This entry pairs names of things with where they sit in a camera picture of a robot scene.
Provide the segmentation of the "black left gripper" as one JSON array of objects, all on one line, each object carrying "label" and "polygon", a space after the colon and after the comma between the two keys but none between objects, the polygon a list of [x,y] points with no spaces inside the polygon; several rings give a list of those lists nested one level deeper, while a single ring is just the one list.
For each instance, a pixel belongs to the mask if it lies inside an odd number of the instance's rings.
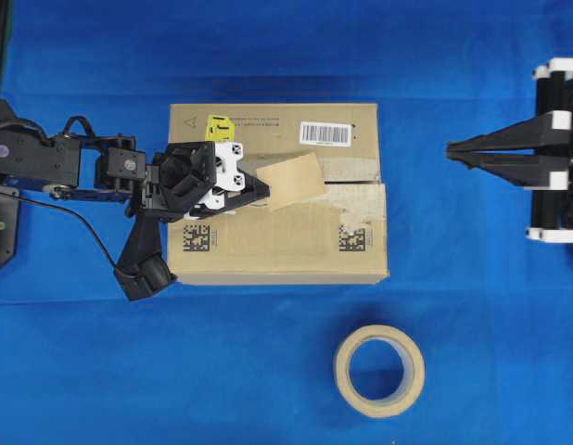
[{"label": "black left gripper", "polygon": [[146,165],[140,212],[162,221],[204,219],[236,210],[270,196],[270,186],[238,163],[237,142],[169,144]]}]

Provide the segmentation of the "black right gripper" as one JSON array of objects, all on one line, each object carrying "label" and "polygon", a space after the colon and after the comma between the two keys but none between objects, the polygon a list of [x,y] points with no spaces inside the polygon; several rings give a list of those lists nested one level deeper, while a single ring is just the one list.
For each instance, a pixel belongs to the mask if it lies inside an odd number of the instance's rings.
[{"label": "black right gripper", "polygon": [[533,72],[535,117],[461,142],[446,152],[516,151],[534,155],[448,155],[468,169],[481,169],[532,190],[533,240],[573,244],[573,57],[554,57]]}]

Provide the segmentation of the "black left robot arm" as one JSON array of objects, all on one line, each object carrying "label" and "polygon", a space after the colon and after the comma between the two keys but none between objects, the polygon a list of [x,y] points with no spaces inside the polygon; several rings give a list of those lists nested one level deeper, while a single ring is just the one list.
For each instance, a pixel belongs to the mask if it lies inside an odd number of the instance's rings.
[{"label": "black left robot arm", "polygon": [[148,159],[134,137],[97,136],[82,116],[48,136],[0,99],[0,185],[124,203],[128,217],[206,219],[269,197],[268,184],[238,168],[243,154],[237,142],[199,141],[170,143]]}]

